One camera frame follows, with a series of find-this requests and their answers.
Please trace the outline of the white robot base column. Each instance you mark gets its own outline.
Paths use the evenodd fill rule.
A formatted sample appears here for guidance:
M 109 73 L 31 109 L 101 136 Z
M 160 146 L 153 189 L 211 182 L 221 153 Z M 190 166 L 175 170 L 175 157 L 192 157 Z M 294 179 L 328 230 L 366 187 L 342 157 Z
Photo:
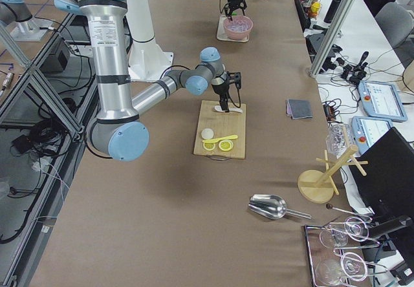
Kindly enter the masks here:
M 154 82 L 172 66 L 173 53 L 164 52 L 155 39 L 148 0 L 127 0 L 127 23 L 132 37 L 129 75 L 133 81 Z

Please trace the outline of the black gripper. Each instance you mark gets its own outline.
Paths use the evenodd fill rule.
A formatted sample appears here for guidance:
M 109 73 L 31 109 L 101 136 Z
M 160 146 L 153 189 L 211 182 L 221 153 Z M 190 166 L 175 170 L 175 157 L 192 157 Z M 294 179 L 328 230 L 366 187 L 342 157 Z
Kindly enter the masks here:
M 227 19 L 232 20 L 232 9 L 239 8 L 243 15 L 245 15 L 246 1 L 245 0 L 227 0 L 227 3 L 223 6 L 223 11 Z
M 229 83 L 227 81 L 222 82 L 220 84 L 213 84 L 213 91 L 214 93 L 219 95 L 219 104 L 221 107 L 221 110 L 224 112 L 230 112 L 228 108 L 228 91 L 229 91 Z

